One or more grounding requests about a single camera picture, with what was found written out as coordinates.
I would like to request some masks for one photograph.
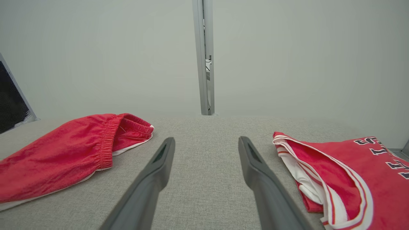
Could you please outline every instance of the folded clothing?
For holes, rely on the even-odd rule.
[[[409,163],[375,137],[308,143],[275,132],[273,144],[309,212],[326,229],[405,229]]]
[[[112,156],[152,138],[132,114],[69,121],[0,162],[0,211],[60,191],[112,167]]]

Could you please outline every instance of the white wall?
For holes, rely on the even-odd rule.
[[[213,2],[216,113],[319,117],[409,138],[409,1]]]
[[[200,114],[191,0],[1,0],[0,52],[41,119]]]

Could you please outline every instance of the red jersey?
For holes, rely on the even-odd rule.
[[[275,132],[273,144],[326,229],[408,228],[409,163],[375,137],[308,143]]]

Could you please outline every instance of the red garment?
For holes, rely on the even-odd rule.
[[[308,211],[326,229],[406,229],[409,163],[375,137],[308,143],[275,132],[273,144],[297,180]]]
[[[69,121],[0,162],[0,210],[65,189],[112,167],[112,156],[150,140],[153,126],[132,115]]]

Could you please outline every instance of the gray tablecloth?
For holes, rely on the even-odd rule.
[[[167,137],[176,150],[167,187],[160,193],[153,229],[260,228],[255,199],[244,182],[239,136],[249,137],[295,203],[316,229],[322,214],[306,212],[294,180],[272,144],[280,131],[309,142],[343,141],[362,135],[328,120],[198,116],[148,118],[155,126],[147,143],[113,158],[113,168],[63,191],[0,212],[0,228],[98,228]],[[0,135],[3,159],[67,120],[40,120]]]

